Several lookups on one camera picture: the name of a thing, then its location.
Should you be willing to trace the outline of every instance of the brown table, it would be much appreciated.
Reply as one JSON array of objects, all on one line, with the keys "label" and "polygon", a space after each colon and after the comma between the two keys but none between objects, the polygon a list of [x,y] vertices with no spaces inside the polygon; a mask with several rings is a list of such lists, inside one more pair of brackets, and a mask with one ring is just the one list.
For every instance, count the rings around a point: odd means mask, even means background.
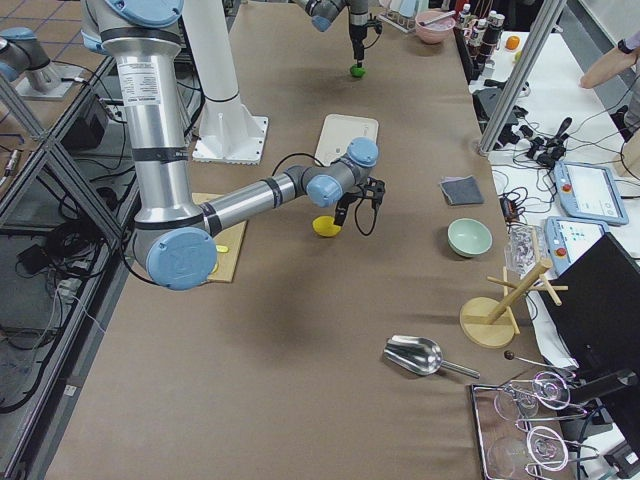
[{"label": "brown table", "polygon": [[[48,479],[479,478],[471,379],[382,358],[402,333],[438,341],[484,383],[524,369],[458,323],[469,298],[501,294],[484,278],[507,238],[471,98],[453,37],[426,46],[388,26],[350,78],[346,17],[320,34],[295,5],[242,6],[231,41],[244,102],[270,117],[264,158],[194,163],[192,184],[231,191],[313,153],[327,114],[373,117],[388,192],[375,233],[359,235],[351,211],[338,237],[318,238],[311,221],[327,212],[303,198],[249,221],[232,284],[176,293],[130,278]],[[486,203],[447,207],[440,178],[471,174]],[[490,252],[450,251],[458,217],[489,226]],[[536,356],[532,330],[511,348]]]}]

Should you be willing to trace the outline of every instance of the computer monitor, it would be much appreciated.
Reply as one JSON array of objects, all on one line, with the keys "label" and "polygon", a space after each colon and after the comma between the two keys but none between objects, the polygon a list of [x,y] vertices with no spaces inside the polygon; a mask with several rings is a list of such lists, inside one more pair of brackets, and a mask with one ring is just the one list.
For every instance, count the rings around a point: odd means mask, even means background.
[{"label": "computer monitor", "polygon": [[[640,267],[613,235],[605,233],[552,283],[569,287],[560,307],[542,297],[579,377],[591,382],[622,369],[640,376]],[[640,455],[640,386],[600,400]]]}]

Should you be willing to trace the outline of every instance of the white desk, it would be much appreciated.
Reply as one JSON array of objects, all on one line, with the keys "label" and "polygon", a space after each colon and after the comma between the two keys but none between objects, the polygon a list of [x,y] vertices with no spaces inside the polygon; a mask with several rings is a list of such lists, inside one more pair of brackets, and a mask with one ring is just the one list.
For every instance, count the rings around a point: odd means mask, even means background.
[{"label": "white desk", "polygon": [[[510,32],[503,34],[501,48],[493,55],[495,68],[491,78],[494,80],[506,81],[513,69],[515,52],[504,48],[506,39],[511,34]],[[521,38],[519,47],[521,49],[528,34],[522,32],[513,34]],[[516,104],[529,111],[526,117],[527,121],[536,127],[536,131],[547,136],[555,134],[566,117],[573,119],[567,130],[571,134],[566,144],[565,159],[567,161],[601,164],[618,160],[618,154],[615,152],[620,151],[622,147],[622,137],[617,133],[608,113],[604,112],[605,107],[596,93],[593,90],[579,87],[578,83],[582,74],[582,69],[561,35],[551,34],[529,75],[531,93],[527,97],[519,98]],[[481,76],[477,81],[471,82],[470,91],[482,88],[485,78]],[[619,106],[612,108],[614,106],[607,105],[612,111],[615,111]],[[597,143],[598,146],[585,142]],[[539,197],[543,201],[535,199],[527,201],[525,203],[527,213],[523,219],[531,225],[542,226],[547,217],[566,214],[557,199],[551,205],[544,203],[544,201],[551,199],[551,194],[538,189],[537,185],[541,185],[541,182],[545,181],[541,171],[513,168],[514,155],[524,153],[523,150],[526,151],[529,146],[529,142],[525,140],[516,146],[511,146],[511,148],[493,151],[489,154],[489,161],[493,165],[494,172],[501,172],[494,174],[498,194],[523,186],[528,189],[530,196]],[[517,158],[528,160],[524,155]],[[611,167],[610,169],[615,178],[621,178],[615,174],[615,169]],[[552,176],[546,178],[546,182],[550,183],[552,179]],[[635,181],[632,177],[625,177],[625,179]],[[640,194],[640,187],[622,182],[616,183],[623,196]],[[632,256],[638,257],[640,256],[640,200],[625,200],[624,206],[630,222],[622,227],[611,227],[611,232]],[[538,316],[534,321],[534,326],[540,351],[556,364],[569,364],[568,354],[561,346],[555,326],[539,295],[533,294],[532,298],[538,307]],[[622,435],[614,427],[610,432],[589,438],[587,444],[596,446],[602,453],[606,453],[621,440]],[[584,466],[589,473],[589,478],[599,478],[609,470],[604,459],[584,462]],[[633,478],[640,480],[640,475]]]}]

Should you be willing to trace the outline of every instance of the light green bowl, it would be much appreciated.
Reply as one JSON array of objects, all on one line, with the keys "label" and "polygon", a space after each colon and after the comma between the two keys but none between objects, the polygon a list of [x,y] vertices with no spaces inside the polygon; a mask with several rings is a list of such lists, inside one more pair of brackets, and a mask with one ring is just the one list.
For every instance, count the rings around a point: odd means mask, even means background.
[{"label": "light green bowl", "polygon": [[491,232],[482,223],[472,218],[459,218],[447,230],[449,246],[458,255],[472,258],[491,248]]}]

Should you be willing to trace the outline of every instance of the metal scoop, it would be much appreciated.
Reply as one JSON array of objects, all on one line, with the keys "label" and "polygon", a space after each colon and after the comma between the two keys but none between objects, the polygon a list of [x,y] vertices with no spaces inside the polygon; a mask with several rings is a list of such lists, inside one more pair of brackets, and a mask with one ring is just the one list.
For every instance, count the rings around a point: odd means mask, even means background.
[{"label": "metal scoop", "polygon": [[469,377],[480,378],[480,373],[475,370],[444,360],[440,346],[428,338],[394,335],[387,340],[384,354],[392,362],[416,375],[431,375],[442,367]]}]

